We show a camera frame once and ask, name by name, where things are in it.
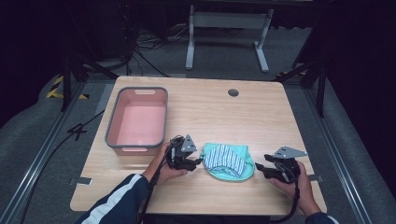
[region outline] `caution tape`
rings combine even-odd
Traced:
[[[62,75],[59,75],[58,78],[56,78],[52,87],[49,90],[49,93],[47,93],[47,98],[60,98],[60,99],[64,98],[64,95],[62,93],[56,92],[63,80],[64,80],[64,76],[62,76]],[[88,100],[89,98],[90,98],[89,94],[81,94],[78,97],[78,99],[81,99],[81,100]]]

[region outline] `table top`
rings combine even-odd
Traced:
[[[174,77],[119,77],[92,143],[81,173],[92,178],[89,186],[78,185],[70,206],[87,211],[113,190],[127,175],[141,174],[152,156],[119,156],[105,142],[106,129],[120,89],[124,87],[164,87],[168,91],[165,141],[190,134],[198,151],[205,143],[246,145],[252,159],[272,164],[264,154],[273,154],[282,146],[305,151],[304,142],[292,114],[283,86],[276,82],[194,79]],[[239,91],[232,97],[230,89]],[[309,175],[313,168],[309,157],[304,163]],[[327,208],[318,182],[313,181],[315,199],[322,211]],[[156,186],[148,213],[286,215],[291,201],[276,189],[262,172],[243,182],[216,179],[200,164],[196,170]]]

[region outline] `person's right hand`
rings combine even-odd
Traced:
[[[312,192],[311,182],[308,175],[306,174],[305,166],[297,161],[300,167],[301,174],[298,177],[298,187],[300,189],[300,200],[298,201],[298,207],[304,212],[306,217],[321,212],[318,204],[315,202],[314,194]],[[295,184],[285,184],[275,178],[270,179],[271,183],[284,191],[290,200],[294,198]]]

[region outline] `sleeve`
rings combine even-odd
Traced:
[[[334,222],[325,213],[318,212],[307,217],[305,224],[338,224],[338,222]]]
[[[142,175],[129,175],[76,223],[134,223],[140,204],[149,195],[149,182]]]

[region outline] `blue and white striped fabric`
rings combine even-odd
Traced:
[[[245,161],[225,145],[210,150],[205,155],[204,163],[208,171],[223,171],[237,177],[242,175],[246,167]]]

